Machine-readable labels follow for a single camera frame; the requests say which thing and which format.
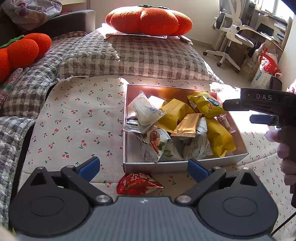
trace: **persimmon plush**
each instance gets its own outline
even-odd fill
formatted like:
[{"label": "persimmon plush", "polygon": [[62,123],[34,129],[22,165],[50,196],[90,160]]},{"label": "persimmon plush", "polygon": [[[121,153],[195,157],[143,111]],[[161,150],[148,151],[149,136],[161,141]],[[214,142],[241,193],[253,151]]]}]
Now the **persimmon plush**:
[{"label": "persimmon plush", "polygon": [[29,67],[42,57],[51,46],[46,34],[28,34],[10,40],[0,47],[0,83],[4,82],[17,68]]},{"label": "persimmon plush", "polygon": [[150,5],[117,8],[106,16],[105,21],[126,34],[180,36],[192,28],[192,21],[185,14]]}]

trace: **cherry print fabric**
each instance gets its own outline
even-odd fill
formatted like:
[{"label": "cherry print fabric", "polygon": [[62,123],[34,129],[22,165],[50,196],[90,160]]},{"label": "cherry print fabric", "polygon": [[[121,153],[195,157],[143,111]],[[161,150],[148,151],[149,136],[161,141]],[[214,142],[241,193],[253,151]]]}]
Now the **cherry print fabric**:
[{"label": "cherry print fabric", "polygon": [[[116,185],[124,175],[123,161],[123,109],[126,85],[166,85],[219,92],[219,98],[236,99],[240,89],[229,85],[196,80],[161,80],[135,76],[72,77],[60,81],[51,91],[37,119],[29,150],[23,166],[20,187],[38,166],[57,171],[66,165],[79,165],[92,156],[101,162],[100,172],[91,181],[95,187],[116,198]],[[265,125],[249,122],[257,112],[231,112],[249,155],[227,170],[251,167],[267,188],[279,209],[275,228],[295,210],[290,205],[289,187],[284,184],[277,156],[277,143],[265,138]],[[171,196],[173,199],[196,182],[187,172],[153,174],[165,189],[151,195]],[[274,236],[288,237],[296,230],[292,219]]]}]

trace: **red bag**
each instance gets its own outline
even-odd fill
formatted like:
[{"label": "red bag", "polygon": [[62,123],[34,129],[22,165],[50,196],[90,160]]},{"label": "red bag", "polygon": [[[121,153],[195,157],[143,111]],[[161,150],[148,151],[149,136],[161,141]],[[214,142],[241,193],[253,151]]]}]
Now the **red bag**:
[{"label": "red bag", "polygon": [[164,188],[151,176],[143,173],[125,174],[117,184],[117,194],[140,196]]},{"label": "red bag", "polygon": [[263,67],[263,70],[273,76],[276,76],[277,73],[281,73],[278,69],[276,62],[266,54],[267,48],[264,47],[263,51],[259,57],[259,63]]}]

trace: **snack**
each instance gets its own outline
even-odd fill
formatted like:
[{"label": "snack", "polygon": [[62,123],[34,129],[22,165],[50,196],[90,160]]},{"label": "snack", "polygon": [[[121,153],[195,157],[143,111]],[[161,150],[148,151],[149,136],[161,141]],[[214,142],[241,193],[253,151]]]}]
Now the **snack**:
[{"label": "snack", "polygon": [[211,143],[208,140],[208,138],[207,138],[207,144],[205,145],[205,150],[204,150],[203,155],[204,156],[212,156],[212,155],[214,155],[214,153],[212,151],[212,148],[211,148]]},{"label": "snack", "polygon": [[127,132],[136,132],[144,134],[155,124],[155,122],[151,123],[150,125],[142,126],[140,125],[138,118],[136,116],[126,117],[123,130]]},{"label": "snack", "polygon": [[178,124],[177,128],[172,132],[171,136],[177,137],[195,137],[196,127],[200,121],[201,113],[188,114]]},{"label": "snack", "polygon": [[228,120],[226,119],[226,115],[221,115],[217,117],[217,121],[231,134],[234,133],[235,130],[231,128],[231,126],[228,123]]},{"label": "snack", "polygon": [[160,128],[152,127],[145,134],[135,135],[138,138],[141,155],[145,162],[157,163],[164,154],[166,145],[171,141],[168,133]]},{"label": "snack", "polygon": [[191,107],[195,109],[196,112],[203,113],[207,118],[214,118],[215,116],[226,113],[220,103],[207,91],[188,95],[187,97]]},{"label": "snack", "polygon": [[164,188],[159,182],[147,174],[131,173],[125,174],[117,184],[117,194],[141,196],[156,189]]},{"label": "snack", "polygon": [[169,103],[160,108],[160,110],[165,112],[165,114],[155,125],[170,133],[176,129],[177,125],[187,114],[195,113],[190,106],[177,99],[172,99]]},{"label": "snack", "polygon": [[133,99],[128,105],[128,109],[136,113],[136,117],[142,126],[156,122],[163,114],[161,110],[154,108],[150,104],[143,91],[140,91],[139,95]]},{"label": "snack", "polygon": [[185,160],[194,158],[200,160],[204,158],[204,151],[207,146],[207,122],[202,117],[196,127],[195,138],[189,138],[183,141],[185,143],[183,157]]},{"label": "snack", "polygon": [[154,95],[150,96],[150,97],[148,98],[148,101],[149,101],[149,103],[150,103],[152,106],[154,106],[156,109],[161,108],[161,107],[165,104],[165,100],[164,100],[164,99],[161,99],[161,98],[159,98],[159,97],[157,97],[157,96],[154,96]]},{"label": "snack", "polygon": [[207,138],[212,151],[219,157],[225,157],[227,151],[235,151],[236,147],[232,135],[214,118],[207,121]]},{"label": "snack", "polygon": [[165,151],[159,161],[183,161],[184,158],[179,154],[175,142],[170,140],[165,146]]}]

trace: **office chair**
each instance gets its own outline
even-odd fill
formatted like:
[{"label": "office chair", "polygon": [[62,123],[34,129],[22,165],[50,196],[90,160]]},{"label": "office chair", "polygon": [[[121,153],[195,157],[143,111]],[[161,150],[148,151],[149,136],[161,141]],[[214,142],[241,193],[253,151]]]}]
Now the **office chair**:
[{"label": "office chair", "polygon": [[214,30],[221,30],[225,32],[226,38],[230,41],[227,44],[224,52],[207,50],[203,52],[203,55],[206,56],[208,53],[210,53],[216,56],[221,56],[222,59],[217,63],[218,67],[221,67],[224,60],[227,59],[234,67],[237,68],[236,72],[239,73],[240,67],[229,56],[230,44],[231,42],[236,42],[238,44],[244,44],[250,48],[253,48],[254,44],[250,40],[239,35],[238,32],[244,29],[251,30],[253,32],[256,31],[249,26],[242,25],[242,21],[239,19],[242,10],[241,0],[219,0],[219,9],[220,14],[219,16],[215,17],[215,22],[213,23],[212,27]]}]

